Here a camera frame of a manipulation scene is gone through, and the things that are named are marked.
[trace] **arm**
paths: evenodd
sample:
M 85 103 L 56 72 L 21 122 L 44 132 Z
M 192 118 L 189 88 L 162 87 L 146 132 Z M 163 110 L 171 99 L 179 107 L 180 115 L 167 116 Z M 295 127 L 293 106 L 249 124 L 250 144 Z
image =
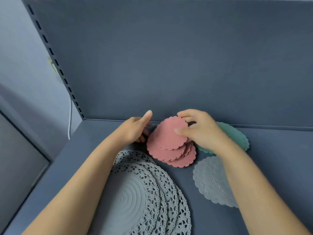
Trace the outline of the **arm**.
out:
M 196 123 L 176 133 L 212 150 L 224 165 L 229 185 L 250 234 L 311 234 L 276 193 L 253 160 L 206 113 L 178 113 Z
M 125 121 L 86 159 L 78 171 L 23 232 L 23 235 L 86 235 L 116 154 L 144 142 L 152 112 Z

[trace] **hand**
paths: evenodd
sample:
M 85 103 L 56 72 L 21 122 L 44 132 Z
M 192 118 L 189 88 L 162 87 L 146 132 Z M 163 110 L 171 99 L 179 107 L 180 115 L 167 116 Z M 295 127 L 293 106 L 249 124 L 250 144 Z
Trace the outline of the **hand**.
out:
M 152 117 L 152 111 L 147 111 L 145 115 L 141 117 L 132 117 L 122 123 L 113 133 L 117 139 L 121 140 L 124 145 L 133 142 L 145 142 L 146 139 L 143 136 L 149 136 L 146 126 L 151 126 L 149 122 Z
M 199 146 L 216 152 L 233 141 L 219 128 L 215 120 L 206 112 L 200 110 L 184 110 L 177 115 L 187 123 L 196 123 L 187 127 L 175 129 L 178 135 L 186 136 Z

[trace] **teal scalloped coaster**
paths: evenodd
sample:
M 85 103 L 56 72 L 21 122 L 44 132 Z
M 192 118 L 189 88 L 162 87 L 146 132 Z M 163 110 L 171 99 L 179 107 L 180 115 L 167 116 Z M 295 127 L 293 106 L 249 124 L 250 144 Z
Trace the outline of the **teal scalloped coaster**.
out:
M 234 128 L 233 126 L 229 124 L 226 124 L 223 122 L 216 122 L 216 123 L 221 128 L 221 130 L 223 130 L 224 133 L 227 134 L 229 138 L 231 138 L 235 143 L 238 144 L 238 146 L 240 146 L 245 151 L 248 150 L 250 143 L 247 137 L 243 133 L 241 133 L 239 130 L 237 130 L 236 128 Z M 213 154 L 211 150 L 200 147 L 196 143 L 195 143 L 195 146 L 202 152 Z

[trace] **white cable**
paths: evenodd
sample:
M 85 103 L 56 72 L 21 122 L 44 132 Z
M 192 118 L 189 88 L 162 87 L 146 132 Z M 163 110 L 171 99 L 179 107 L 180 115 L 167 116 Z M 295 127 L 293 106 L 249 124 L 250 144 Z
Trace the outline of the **white cable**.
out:
M 71 126 L 72 126 L 72 111 L 73 111 L 73 105 L 72 105 L 72 99 L 69 98 L 69 120 L 68 120 L 68 131 L 67 131 L 67 137 L 68 140 L 71 139 Z

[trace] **wall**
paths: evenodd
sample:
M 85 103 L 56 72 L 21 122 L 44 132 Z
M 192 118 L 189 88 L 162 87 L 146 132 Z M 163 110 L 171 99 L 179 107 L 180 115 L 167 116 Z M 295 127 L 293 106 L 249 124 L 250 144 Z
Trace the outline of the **wall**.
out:
M 21 0 L 0 0 L 0 110 L 54 159 L 67 142 L 69 95 Z M 72 133 L 81 118 L 73 107 Z

